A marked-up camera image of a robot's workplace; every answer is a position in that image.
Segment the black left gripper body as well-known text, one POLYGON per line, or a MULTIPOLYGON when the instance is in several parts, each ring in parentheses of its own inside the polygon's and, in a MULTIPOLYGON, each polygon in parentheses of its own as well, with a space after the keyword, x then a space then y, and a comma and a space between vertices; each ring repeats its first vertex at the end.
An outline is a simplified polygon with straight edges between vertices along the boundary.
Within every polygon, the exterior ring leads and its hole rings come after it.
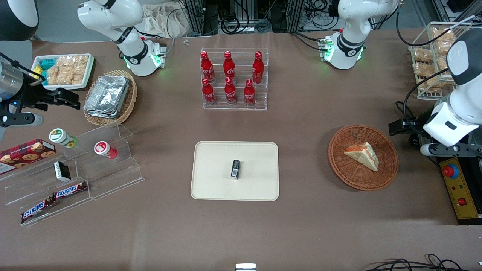
POLYGON ((428 141, 428 133, 423 128, 427 120, 428 118, 404 118, 408 134, 410 134, 409 141, 414 146, 423 146, 428 141))

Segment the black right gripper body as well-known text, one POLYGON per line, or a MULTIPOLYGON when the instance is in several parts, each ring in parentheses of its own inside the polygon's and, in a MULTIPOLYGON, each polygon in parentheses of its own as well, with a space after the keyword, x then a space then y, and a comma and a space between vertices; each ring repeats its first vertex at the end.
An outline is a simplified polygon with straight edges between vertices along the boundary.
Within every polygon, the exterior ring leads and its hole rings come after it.
POLYGON ((19 110, 26 107, 47 110, 48 105, 57 105, 55 97, 44 88, 42 83, 33 84, 34 82, 23 82, 21 89, 15 95, 15 106, 19 110))

